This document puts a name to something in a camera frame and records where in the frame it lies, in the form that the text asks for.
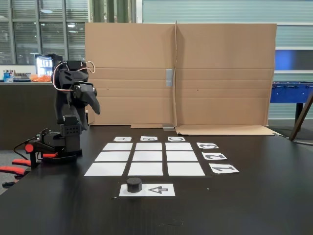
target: paper card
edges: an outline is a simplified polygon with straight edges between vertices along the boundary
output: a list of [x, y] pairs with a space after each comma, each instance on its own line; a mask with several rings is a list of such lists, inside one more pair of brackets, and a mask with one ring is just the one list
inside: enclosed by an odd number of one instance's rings
[[192, 150], [190, 143], [165, 143], [166, 150]]
[[140, 141], [157, 141], [157, 137], [153, 137], [153, 136], [142, 136], [142, 137], [140, 137]]
[[218, 148], [214, 143], [197, 143], [199, 148], [209, 149], [209, 148]]
[[162, 163], [132, 163], [128, 175], [163, 175]]
[[133, 162], [161, 162], [162, 151], [135, 151]]
[[167, 163], [169, 176], [205, 175], [199, 163]]
[[192, 151], [166, 151], [168, 162], [197, 162], [198, 159]]
[[115, 137], [114, 141], [116, 142], [129, 142], [132, 140], [132, 137]]
[[85, 176], [121, 176], [126, 163], [93, 163]]
[[169, 138], [168, 138], [168, 141], [171, 141], [171, 142], [185, 141], [185, 138], [184, 138], [184, 137], [178, 137], [178, 136], [169, 137]]
[[234, 173], [239, 172], [235, 167], [228, 164], [212, 164], [209, 163], [212, 171], [217, 174]]
[[162, 150], [162, 143], [137, 143], [135, 150]]
[[107, 143], [103, 151], [130, 151], [133, 143]]
[[95, 162], [127, 162], [130, 151], [101, 152]]
[[173, 184], [142, 184], [140, 192], [128, 192], [127, 185], [121, 185], [120, 197], [175, 196]]
[[203, 153], [205, 159], [212, 161], [212, 160], [225, 160], [227, 159], [223, 153]]

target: white paper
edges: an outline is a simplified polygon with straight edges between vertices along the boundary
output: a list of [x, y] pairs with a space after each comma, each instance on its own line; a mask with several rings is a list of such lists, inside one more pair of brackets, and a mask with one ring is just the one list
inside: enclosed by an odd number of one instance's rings
[[157, 137], [154, 136], [142, 136], [140, 141], [157, 141]]
[[129, 142], [132, 140], [132, 137], [115, 137], [114, 141], [116, 142]]
[[218, 148], [214, 143], [197, 143], [199, 148], [209, 149], [209, 148]]
[[135, 150], [162, 150], [162, 143], [137, 143]]
[[169, 176], [205, 175], [199, 163], [167, 163]]
[[206, 160], [209, 160], [209, 161], [214, 161], [214, 160], [225, 160], [227, 159], [223, 153], [203, 153], [203, 157], [206, 159]]
[[192, 151], [166, 151], [169, 162], [197, 162], [198, 159]]
[[212, 171], [217, 174], [239, 172], [234, 166], [228, 164], [212, 164], [209, 163]]
[[174, 137], [169, 137], [168, 141], [180, 142], [180, 141], [185, 141], [185, 138], [184, 137], [179, 137], [179, 136], [174, 136]]
[[107, 143], [103, 148], [104, 151], [130, 151], [133, 143]]
[[93, 163], [85, 176], [121, 176], [126, 163]]
[[95, 162], [127, 162], [130, 151], [101, 152]]
[[165, 143], [166, 150], [192, 150], [190, 143]]
[[161, 162], [162, 151], [135, 151], [133, 162]]
[[175, 196], [173, 184], [142, 184], [140, 192], [128, 192], [127, 185], [121, 185], [120, 197]]
[[163, 175], [162, 163], [132, 163], [128, 175]]

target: black cylinder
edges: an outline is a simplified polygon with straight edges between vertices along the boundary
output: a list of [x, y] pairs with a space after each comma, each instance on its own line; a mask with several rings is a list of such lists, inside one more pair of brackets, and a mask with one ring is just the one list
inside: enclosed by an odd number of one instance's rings
[[129, 178], [127, 181], [128, 192], [140, 192], [142, 190], [142, 181], [139, 178]]

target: arrow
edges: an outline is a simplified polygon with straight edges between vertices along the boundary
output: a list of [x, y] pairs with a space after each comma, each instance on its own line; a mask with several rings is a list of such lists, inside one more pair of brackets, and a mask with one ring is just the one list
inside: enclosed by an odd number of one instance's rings
[[156, 188], [151, 188], [151, 189], [149, 189], [149, 191], [162, 194], [162, 191], [168, 191], [168, 188], [162, 188], [162, 186], [159, 186]]

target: cardboard sheet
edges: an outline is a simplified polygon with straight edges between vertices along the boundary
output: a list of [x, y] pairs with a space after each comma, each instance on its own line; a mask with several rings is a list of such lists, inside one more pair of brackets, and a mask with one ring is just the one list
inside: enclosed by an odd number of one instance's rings
[[186, 135], [271, 135], [263, 126], [275, 36], [270, 23], [88, 23], [86, 58], [97, 67], [90, 81], [103, 111], [90, 112], [89, 122], [172, 124]]
[[176, 127], [176, 132], [191, 136], [273, 136], [278, 134], [260, 125], [182, 125]]

